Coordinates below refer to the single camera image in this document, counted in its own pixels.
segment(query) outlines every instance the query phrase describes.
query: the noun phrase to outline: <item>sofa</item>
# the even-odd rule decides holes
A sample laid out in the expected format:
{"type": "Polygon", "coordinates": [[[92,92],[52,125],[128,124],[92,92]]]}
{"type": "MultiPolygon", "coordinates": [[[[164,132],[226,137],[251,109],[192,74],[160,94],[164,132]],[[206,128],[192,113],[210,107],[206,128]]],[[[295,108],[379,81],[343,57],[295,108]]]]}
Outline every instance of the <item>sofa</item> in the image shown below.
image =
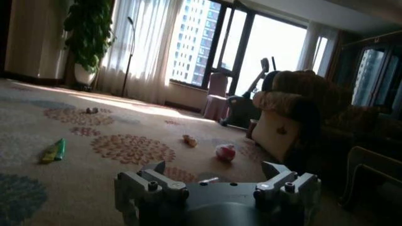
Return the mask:
{"type": "Polygon", "coordinates": [[[254,141],[291,170],[343,187],[350,149],[401,147],[402,122],[383,118],[378,108],[353,106],[351,91],[313,71],[283,71],[268,80],[254,96],[262,109],[254,141]]]}

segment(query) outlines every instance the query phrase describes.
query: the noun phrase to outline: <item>white planter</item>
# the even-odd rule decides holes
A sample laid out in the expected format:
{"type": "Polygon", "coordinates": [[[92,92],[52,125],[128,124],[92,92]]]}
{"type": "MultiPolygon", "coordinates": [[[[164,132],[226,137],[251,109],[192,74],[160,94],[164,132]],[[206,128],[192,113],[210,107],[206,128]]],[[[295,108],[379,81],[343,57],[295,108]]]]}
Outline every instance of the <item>white planter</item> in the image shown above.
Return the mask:
{"type": "Polygon", "coordinates": [[[76,81],[81,84],[91,85],[95,79],[95,73],[91,74],[87,72],[80,64],[75,64],[73,72],[76,81]]]}

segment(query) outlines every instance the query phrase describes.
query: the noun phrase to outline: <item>ceiling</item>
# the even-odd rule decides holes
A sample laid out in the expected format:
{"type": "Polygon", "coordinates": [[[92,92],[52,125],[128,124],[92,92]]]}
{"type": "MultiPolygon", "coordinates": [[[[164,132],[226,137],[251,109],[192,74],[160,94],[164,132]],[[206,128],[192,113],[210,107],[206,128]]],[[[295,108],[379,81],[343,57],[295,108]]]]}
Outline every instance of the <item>ceiling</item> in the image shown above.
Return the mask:
{"type": "Polygon", "coordinates": [[[306,20],[357,32],[377,35],[402,28],[402,0],[240,0],[306,20]],[[377,7],[379,2],[386,6],[377,7]]]}

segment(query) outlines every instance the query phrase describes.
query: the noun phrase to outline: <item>red floral pattern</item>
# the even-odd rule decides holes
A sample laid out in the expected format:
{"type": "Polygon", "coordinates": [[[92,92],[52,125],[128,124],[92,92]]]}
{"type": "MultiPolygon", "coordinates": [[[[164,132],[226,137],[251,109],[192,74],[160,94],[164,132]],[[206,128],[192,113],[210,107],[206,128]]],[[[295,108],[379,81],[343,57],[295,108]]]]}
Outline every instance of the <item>red floral pattern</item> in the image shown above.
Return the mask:
{"type": "Polygon", "coordinates": [[[92,128],[87,128],[87,127],[72,127],[69,129],[69,131],[75,135],[80,135],[80,136],[85,136],[85,137],[100,135],[100,131],[97,131],[96,129],[92,129],[92,128]]]}
{"type": "Polygon", "coordinates": [[[171,162],[176,157],[164,143],[130,134],[100,136],[91,145],[101,157],[119,160],[122,164],[146,165],[162,160],[171,162]]]}
{"type": "Polygon", "coordinates": [[[195,182],[195,176],[178,167],[167,167],[163,174],[175,181],[182,181],[184,183],[195,182]]]}
{"type": "Polygon", "coordinates": [[[49,119],[59,120],[63,123],[77,124],[81,126],[99,126],[114,123],[114,119],[103,113],[87,114],[84,109],[57,108],[45,109],[44,115],[49,119]]]}

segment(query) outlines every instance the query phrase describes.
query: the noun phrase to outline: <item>small toy figure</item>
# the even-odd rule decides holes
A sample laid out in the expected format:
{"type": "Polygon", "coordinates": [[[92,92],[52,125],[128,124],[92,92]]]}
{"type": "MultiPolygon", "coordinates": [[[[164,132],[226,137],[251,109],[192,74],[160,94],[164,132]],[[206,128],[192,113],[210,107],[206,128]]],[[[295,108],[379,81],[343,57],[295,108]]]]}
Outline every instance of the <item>small toy figure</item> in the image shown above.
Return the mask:
{"type": "Polygon", "coordinates": [[[188,144],[190,147],[195,147],[198,144],[198,141],[194,137],[191,137],[190,135],[184,134],[183,135],[183,139],[184,139],[184,143],[188,144]]]}

